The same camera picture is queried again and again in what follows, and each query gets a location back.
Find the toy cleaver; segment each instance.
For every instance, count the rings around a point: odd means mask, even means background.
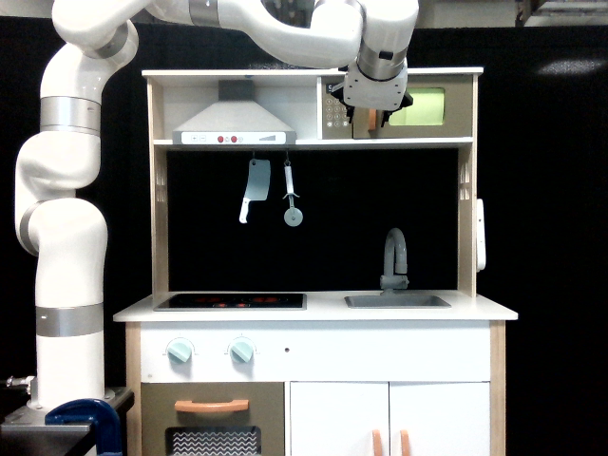
[[[264,201],[268,198],[268,187],[270,186],[270,161],[251,160],[249,161],[249,179],[243,203],[240,206],[240,216],[238,221],[247,223],[250,201]]]

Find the stovetop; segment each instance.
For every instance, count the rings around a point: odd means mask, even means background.
[[[155,311],[281,311],[306,309],[303,293],[180,293]]]

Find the sink basin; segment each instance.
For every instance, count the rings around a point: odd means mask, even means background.
[[[352,309],[446,309],[441,297],[424,294],[384,294],[381,296],[346,296]]]

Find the green screen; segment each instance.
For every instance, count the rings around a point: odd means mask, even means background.
[[[443,125],[446,108],[444,88],[410,88],[409,95],[414,104],[395,112],[389,117],[393,126]]]

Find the hanging utensil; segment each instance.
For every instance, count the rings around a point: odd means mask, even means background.
[[[249,161],[249,178],[243,203],[240,206],[238,221],[247,223],[250,201],[264,201],[268,198],[268,188],[270,187],[270,162],[268,160]]]
[[[285,184],[287,186],[287,194],[283,197],[283,199],[285,200],[289,197],[289,209],[285,211],[285,216],[283,216],[283,219],[289,226],[297,226],[302,222],[304,216],[302,216],[302,211],[294,206],[294,197],[300,197],[294,193],[294,178],[292,176],[292,167],[289,161],[289,155],[285,161]]]

